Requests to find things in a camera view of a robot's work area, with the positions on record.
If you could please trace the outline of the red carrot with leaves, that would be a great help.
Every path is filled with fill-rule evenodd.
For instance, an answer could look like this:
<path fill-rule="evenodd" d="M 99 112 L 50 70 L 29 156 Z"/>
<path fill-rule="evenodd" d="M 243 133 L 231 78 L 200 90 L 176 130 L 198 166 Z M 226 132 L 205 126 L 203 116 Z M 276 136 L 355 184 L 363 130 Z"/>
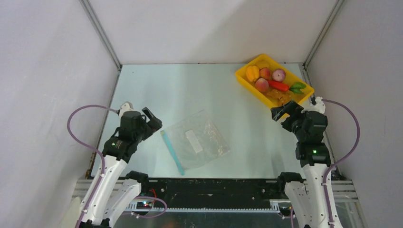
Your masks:
<path fill-rule="evenodd" d="M 268 80 L 269 86 L 277 89 L 281 92 L 292 92 L 294 94 L 303 94 L 302 90 L 305 89 L 307 87 L 306 84 L 301 83 L 301 82 L 295 82 L 292 85 L 287 85 L 285 83 L 282 82 L 277 82 L 274 80 Z"/>

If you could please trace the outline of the clear zip top bag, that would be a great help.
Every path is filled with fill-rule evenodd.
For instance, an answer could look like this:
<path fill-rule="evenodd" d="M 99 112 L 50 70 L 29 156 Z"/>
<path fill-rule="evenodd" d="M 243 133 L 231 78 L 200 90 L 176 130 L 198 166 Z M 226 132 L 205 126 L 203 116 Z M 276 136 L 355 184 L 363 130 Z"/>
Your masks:
<path fill-rule="evenodd" d="M 182 176 L 230 151 L 206 110 L 165 128 L 161 136 Z"/>

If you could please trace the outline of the yellow bell pepper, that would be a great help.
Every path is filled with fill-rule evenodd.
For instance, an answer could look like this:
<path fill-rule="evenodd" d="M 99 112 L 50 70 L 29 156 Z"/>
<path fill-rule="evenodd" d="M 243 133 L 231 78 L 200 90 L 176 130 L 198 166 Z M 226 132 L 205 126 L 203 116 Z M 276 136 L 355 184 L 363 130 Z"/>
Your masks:
<path fill-rule="evenodd" d="M 255 83 L 260 78 L 260 69 L 257 66 L 248 66 L 245 73 L 251 83 Z"/>

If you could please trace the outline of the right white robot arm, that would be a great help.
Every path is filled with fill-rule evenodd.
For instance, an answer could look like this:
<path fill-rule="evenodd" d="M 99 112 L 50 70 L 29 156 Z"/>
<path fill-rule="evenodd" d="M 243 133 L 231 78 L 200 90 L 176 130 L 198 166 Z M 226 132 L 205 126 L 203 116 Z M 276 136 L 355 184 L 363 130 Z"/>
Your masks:
<path fill-rule="evenodd" d="M 295 154 L 305 178 L 298 173 L 283 172 L 276 191 L 281 198 L 289 198 L 289 217 L 296 218 L 301 228 L 342 227 L 331 185 L 330 153 L 323 142 L 328 125 L 324 108 L 322 101 L 317 101 L 309 109 L 295 101 L 271 108 L 274 121 L 288 115 L 281 125 L 297 138 Z"/>

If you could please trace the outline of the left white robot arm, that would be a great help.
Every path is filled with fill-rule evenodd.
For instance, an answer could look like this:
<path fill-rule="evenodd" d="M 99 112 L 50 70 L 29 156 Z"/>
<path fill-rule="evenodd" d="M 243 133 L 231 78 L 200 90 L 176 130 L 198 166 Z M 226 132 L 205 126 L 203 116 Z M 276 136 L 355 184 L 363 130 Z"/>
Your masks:
<path fill-rule="evenodd" d="M 150 192 L 148 175 L 131 171 L 126 174 L 118 193 L 111 197 L 116 182 L 137 151 L 138 144 L 160 130 L 162 121 L 147 107 L 141 112 L 135 111 L 129 102 L 113 112 L 120 117 L 120 125 L 105 142 L 102 151 L 73 135 L 70 129 L 73 115 L 67 121 L 67 130 L 72 138 L 94 150 L 101 160 L 96 176 L 81 201 L 77 228 L 111 228 L 135 197 L 144 198 Z"/>

